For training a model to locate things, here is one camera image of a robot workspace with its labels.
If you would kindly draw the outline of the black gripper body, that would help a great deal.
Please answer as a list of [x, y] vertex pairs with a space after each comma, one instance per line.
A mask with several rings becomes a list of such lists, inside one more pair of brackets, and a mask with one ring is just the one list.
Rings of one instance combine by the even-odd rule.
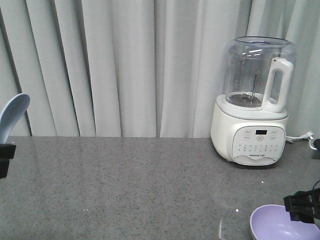
[[310, 137], [308, 142], [309, 142], [309, 147], [312, 150], [312, 159], [319, 160], [320, 159], [320, 139]]

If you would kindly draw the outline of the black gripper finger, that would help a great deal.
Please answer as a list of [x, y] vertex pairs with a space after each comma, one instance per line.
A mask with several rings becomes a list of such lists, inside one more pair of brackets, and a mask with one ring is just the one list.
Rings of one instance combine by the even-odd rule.
[[314, 224], [320, 219], [320, 189], [298, 191], [294, 195], [283, 198], [285, 211], [289, 212], [290, 220]]
[[6, 178], [9, 170], [10, 160], [15, 156], [15, 144], [1, 144], [0, 145], [0, 178]]

